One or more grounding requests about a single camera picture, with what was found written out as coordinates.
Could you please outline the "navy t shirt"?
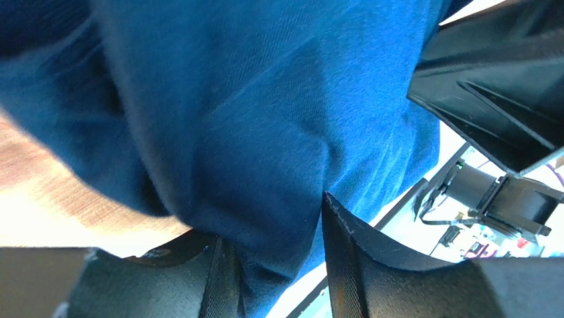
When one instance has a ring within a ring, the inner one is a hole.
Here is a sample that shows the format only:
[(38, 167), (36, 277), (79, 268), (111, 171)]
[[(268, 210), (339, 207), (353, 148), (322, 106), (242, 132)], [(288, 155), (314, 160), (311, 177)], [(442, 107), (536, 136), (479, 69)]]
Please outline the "navy t shirt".
[(1, 105), (102, 194), (231, 242), (265, 317), (324, 261), (324, 192), (370, 221), (437, 164), (406, 94), (464, 6), (2, 1)]

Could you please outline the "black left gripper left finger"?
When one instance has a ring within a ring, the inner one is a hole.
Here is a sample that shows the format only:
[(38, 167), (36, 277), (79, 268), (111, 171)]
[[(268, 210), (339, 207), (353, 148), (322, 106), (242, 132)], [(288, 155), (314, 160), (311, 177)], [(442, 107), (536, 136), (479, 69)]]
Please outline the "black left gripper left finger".
[(189, 231), (143, 256), (2, 248), (2, 317), (237, 317), (239, 266), (223, 239)]

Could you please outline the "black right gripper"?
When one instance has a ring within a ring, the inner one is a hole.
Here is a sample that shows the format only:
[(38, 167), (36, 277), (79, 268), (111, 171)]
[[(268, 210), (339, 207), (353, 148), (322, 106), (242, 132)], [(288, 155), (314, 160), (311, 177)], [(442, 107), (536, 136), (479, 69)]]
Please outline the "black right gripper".
[(407, 94), (505, 172), (563, 153), (563, 2), (503, 1), (440, 28)]

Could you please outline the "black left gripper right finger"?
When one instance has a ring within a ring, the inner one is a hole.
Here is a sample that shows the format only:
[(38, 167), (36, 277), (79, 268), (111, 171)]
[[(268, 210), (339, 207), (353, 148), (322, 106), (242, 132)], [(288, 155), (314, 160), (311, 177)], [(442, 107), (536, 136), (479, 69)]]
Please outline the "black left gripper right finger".
[(330, 193), (322, 231), (335, 317), (562, 317), (562, 258), (452, 264), (413, 250)]

